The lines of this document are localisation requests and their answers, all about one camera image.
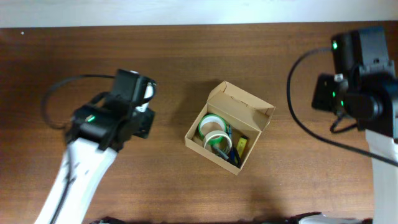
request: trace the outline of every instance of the white tape roll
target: white tape roll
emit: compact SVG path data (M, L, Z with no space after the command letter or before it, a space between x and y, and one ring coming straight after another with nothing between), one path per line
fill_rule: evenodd
M203 140L203 142L204 142L204 143L203 143L203 147L206 148L207 144L209 143L209 141L210 141L212 138L214 138L214 137L220 137L220 136L226 138L226 140L228 141L228 147L227 147L227 150L225 150L226 154L228 154L229 151L230 151L231 148L232 148L232 140L229 138L228 134L225 133L224 131L219 131L219 130L217 130L217 131L211 131L210 133L208 133L208 134L205 136L204 140Z

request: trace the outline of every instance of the wooden table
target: wooden table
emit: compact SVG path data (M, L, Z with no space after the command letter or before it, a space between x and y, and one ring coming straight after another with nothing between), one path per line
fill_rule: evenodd
M370 159L314 140L292 120L286 78L295 59L328 46L338 32L382 25L398 59L397 22L0 29L0 223L32 223L65 150L62 133L44 125L39 102L53 83L83 73L139 71L158 83L149 139L125 145L101 181L84 223L235 222L320 211L373 215ZM293 101L312 130L367 149L364 133L331 136L331 114L310 107L317 75L333 73L331 55L305 61ZM222 80L276 106L243 171L235 176L184 146L183 137ZM81 80L50 100L67 120L111 80Z

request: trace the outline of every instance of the green indicator light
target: green indicator light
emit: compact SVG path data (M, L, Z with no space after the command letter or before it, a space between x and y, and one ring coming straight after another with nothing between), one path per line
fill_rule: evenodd
M94 121L94 119L95 119L95 116L93 116L93 115L90 115L89 117L86 118L87 122L92 122L92 121Z
M333 49L335 49L335 50L337 49L338 45L337 45L337 42L335 40L333 41L333 45L332 46L333 46Z

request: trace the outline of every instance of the box lid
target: box lid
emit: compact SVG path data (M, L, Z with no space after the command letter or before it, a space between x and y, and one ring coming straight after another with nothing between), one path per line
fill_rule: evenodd
M210 92L207 103L228 111L231 116L259 131L266 128L275 110L275 106L226 81Z

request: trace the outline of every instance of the white wall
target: white wall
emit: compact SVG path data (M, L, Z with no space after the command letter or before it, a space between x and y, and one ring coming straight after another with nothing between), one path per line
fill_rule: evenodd
M398 20L398 0L0 0L0 27Z

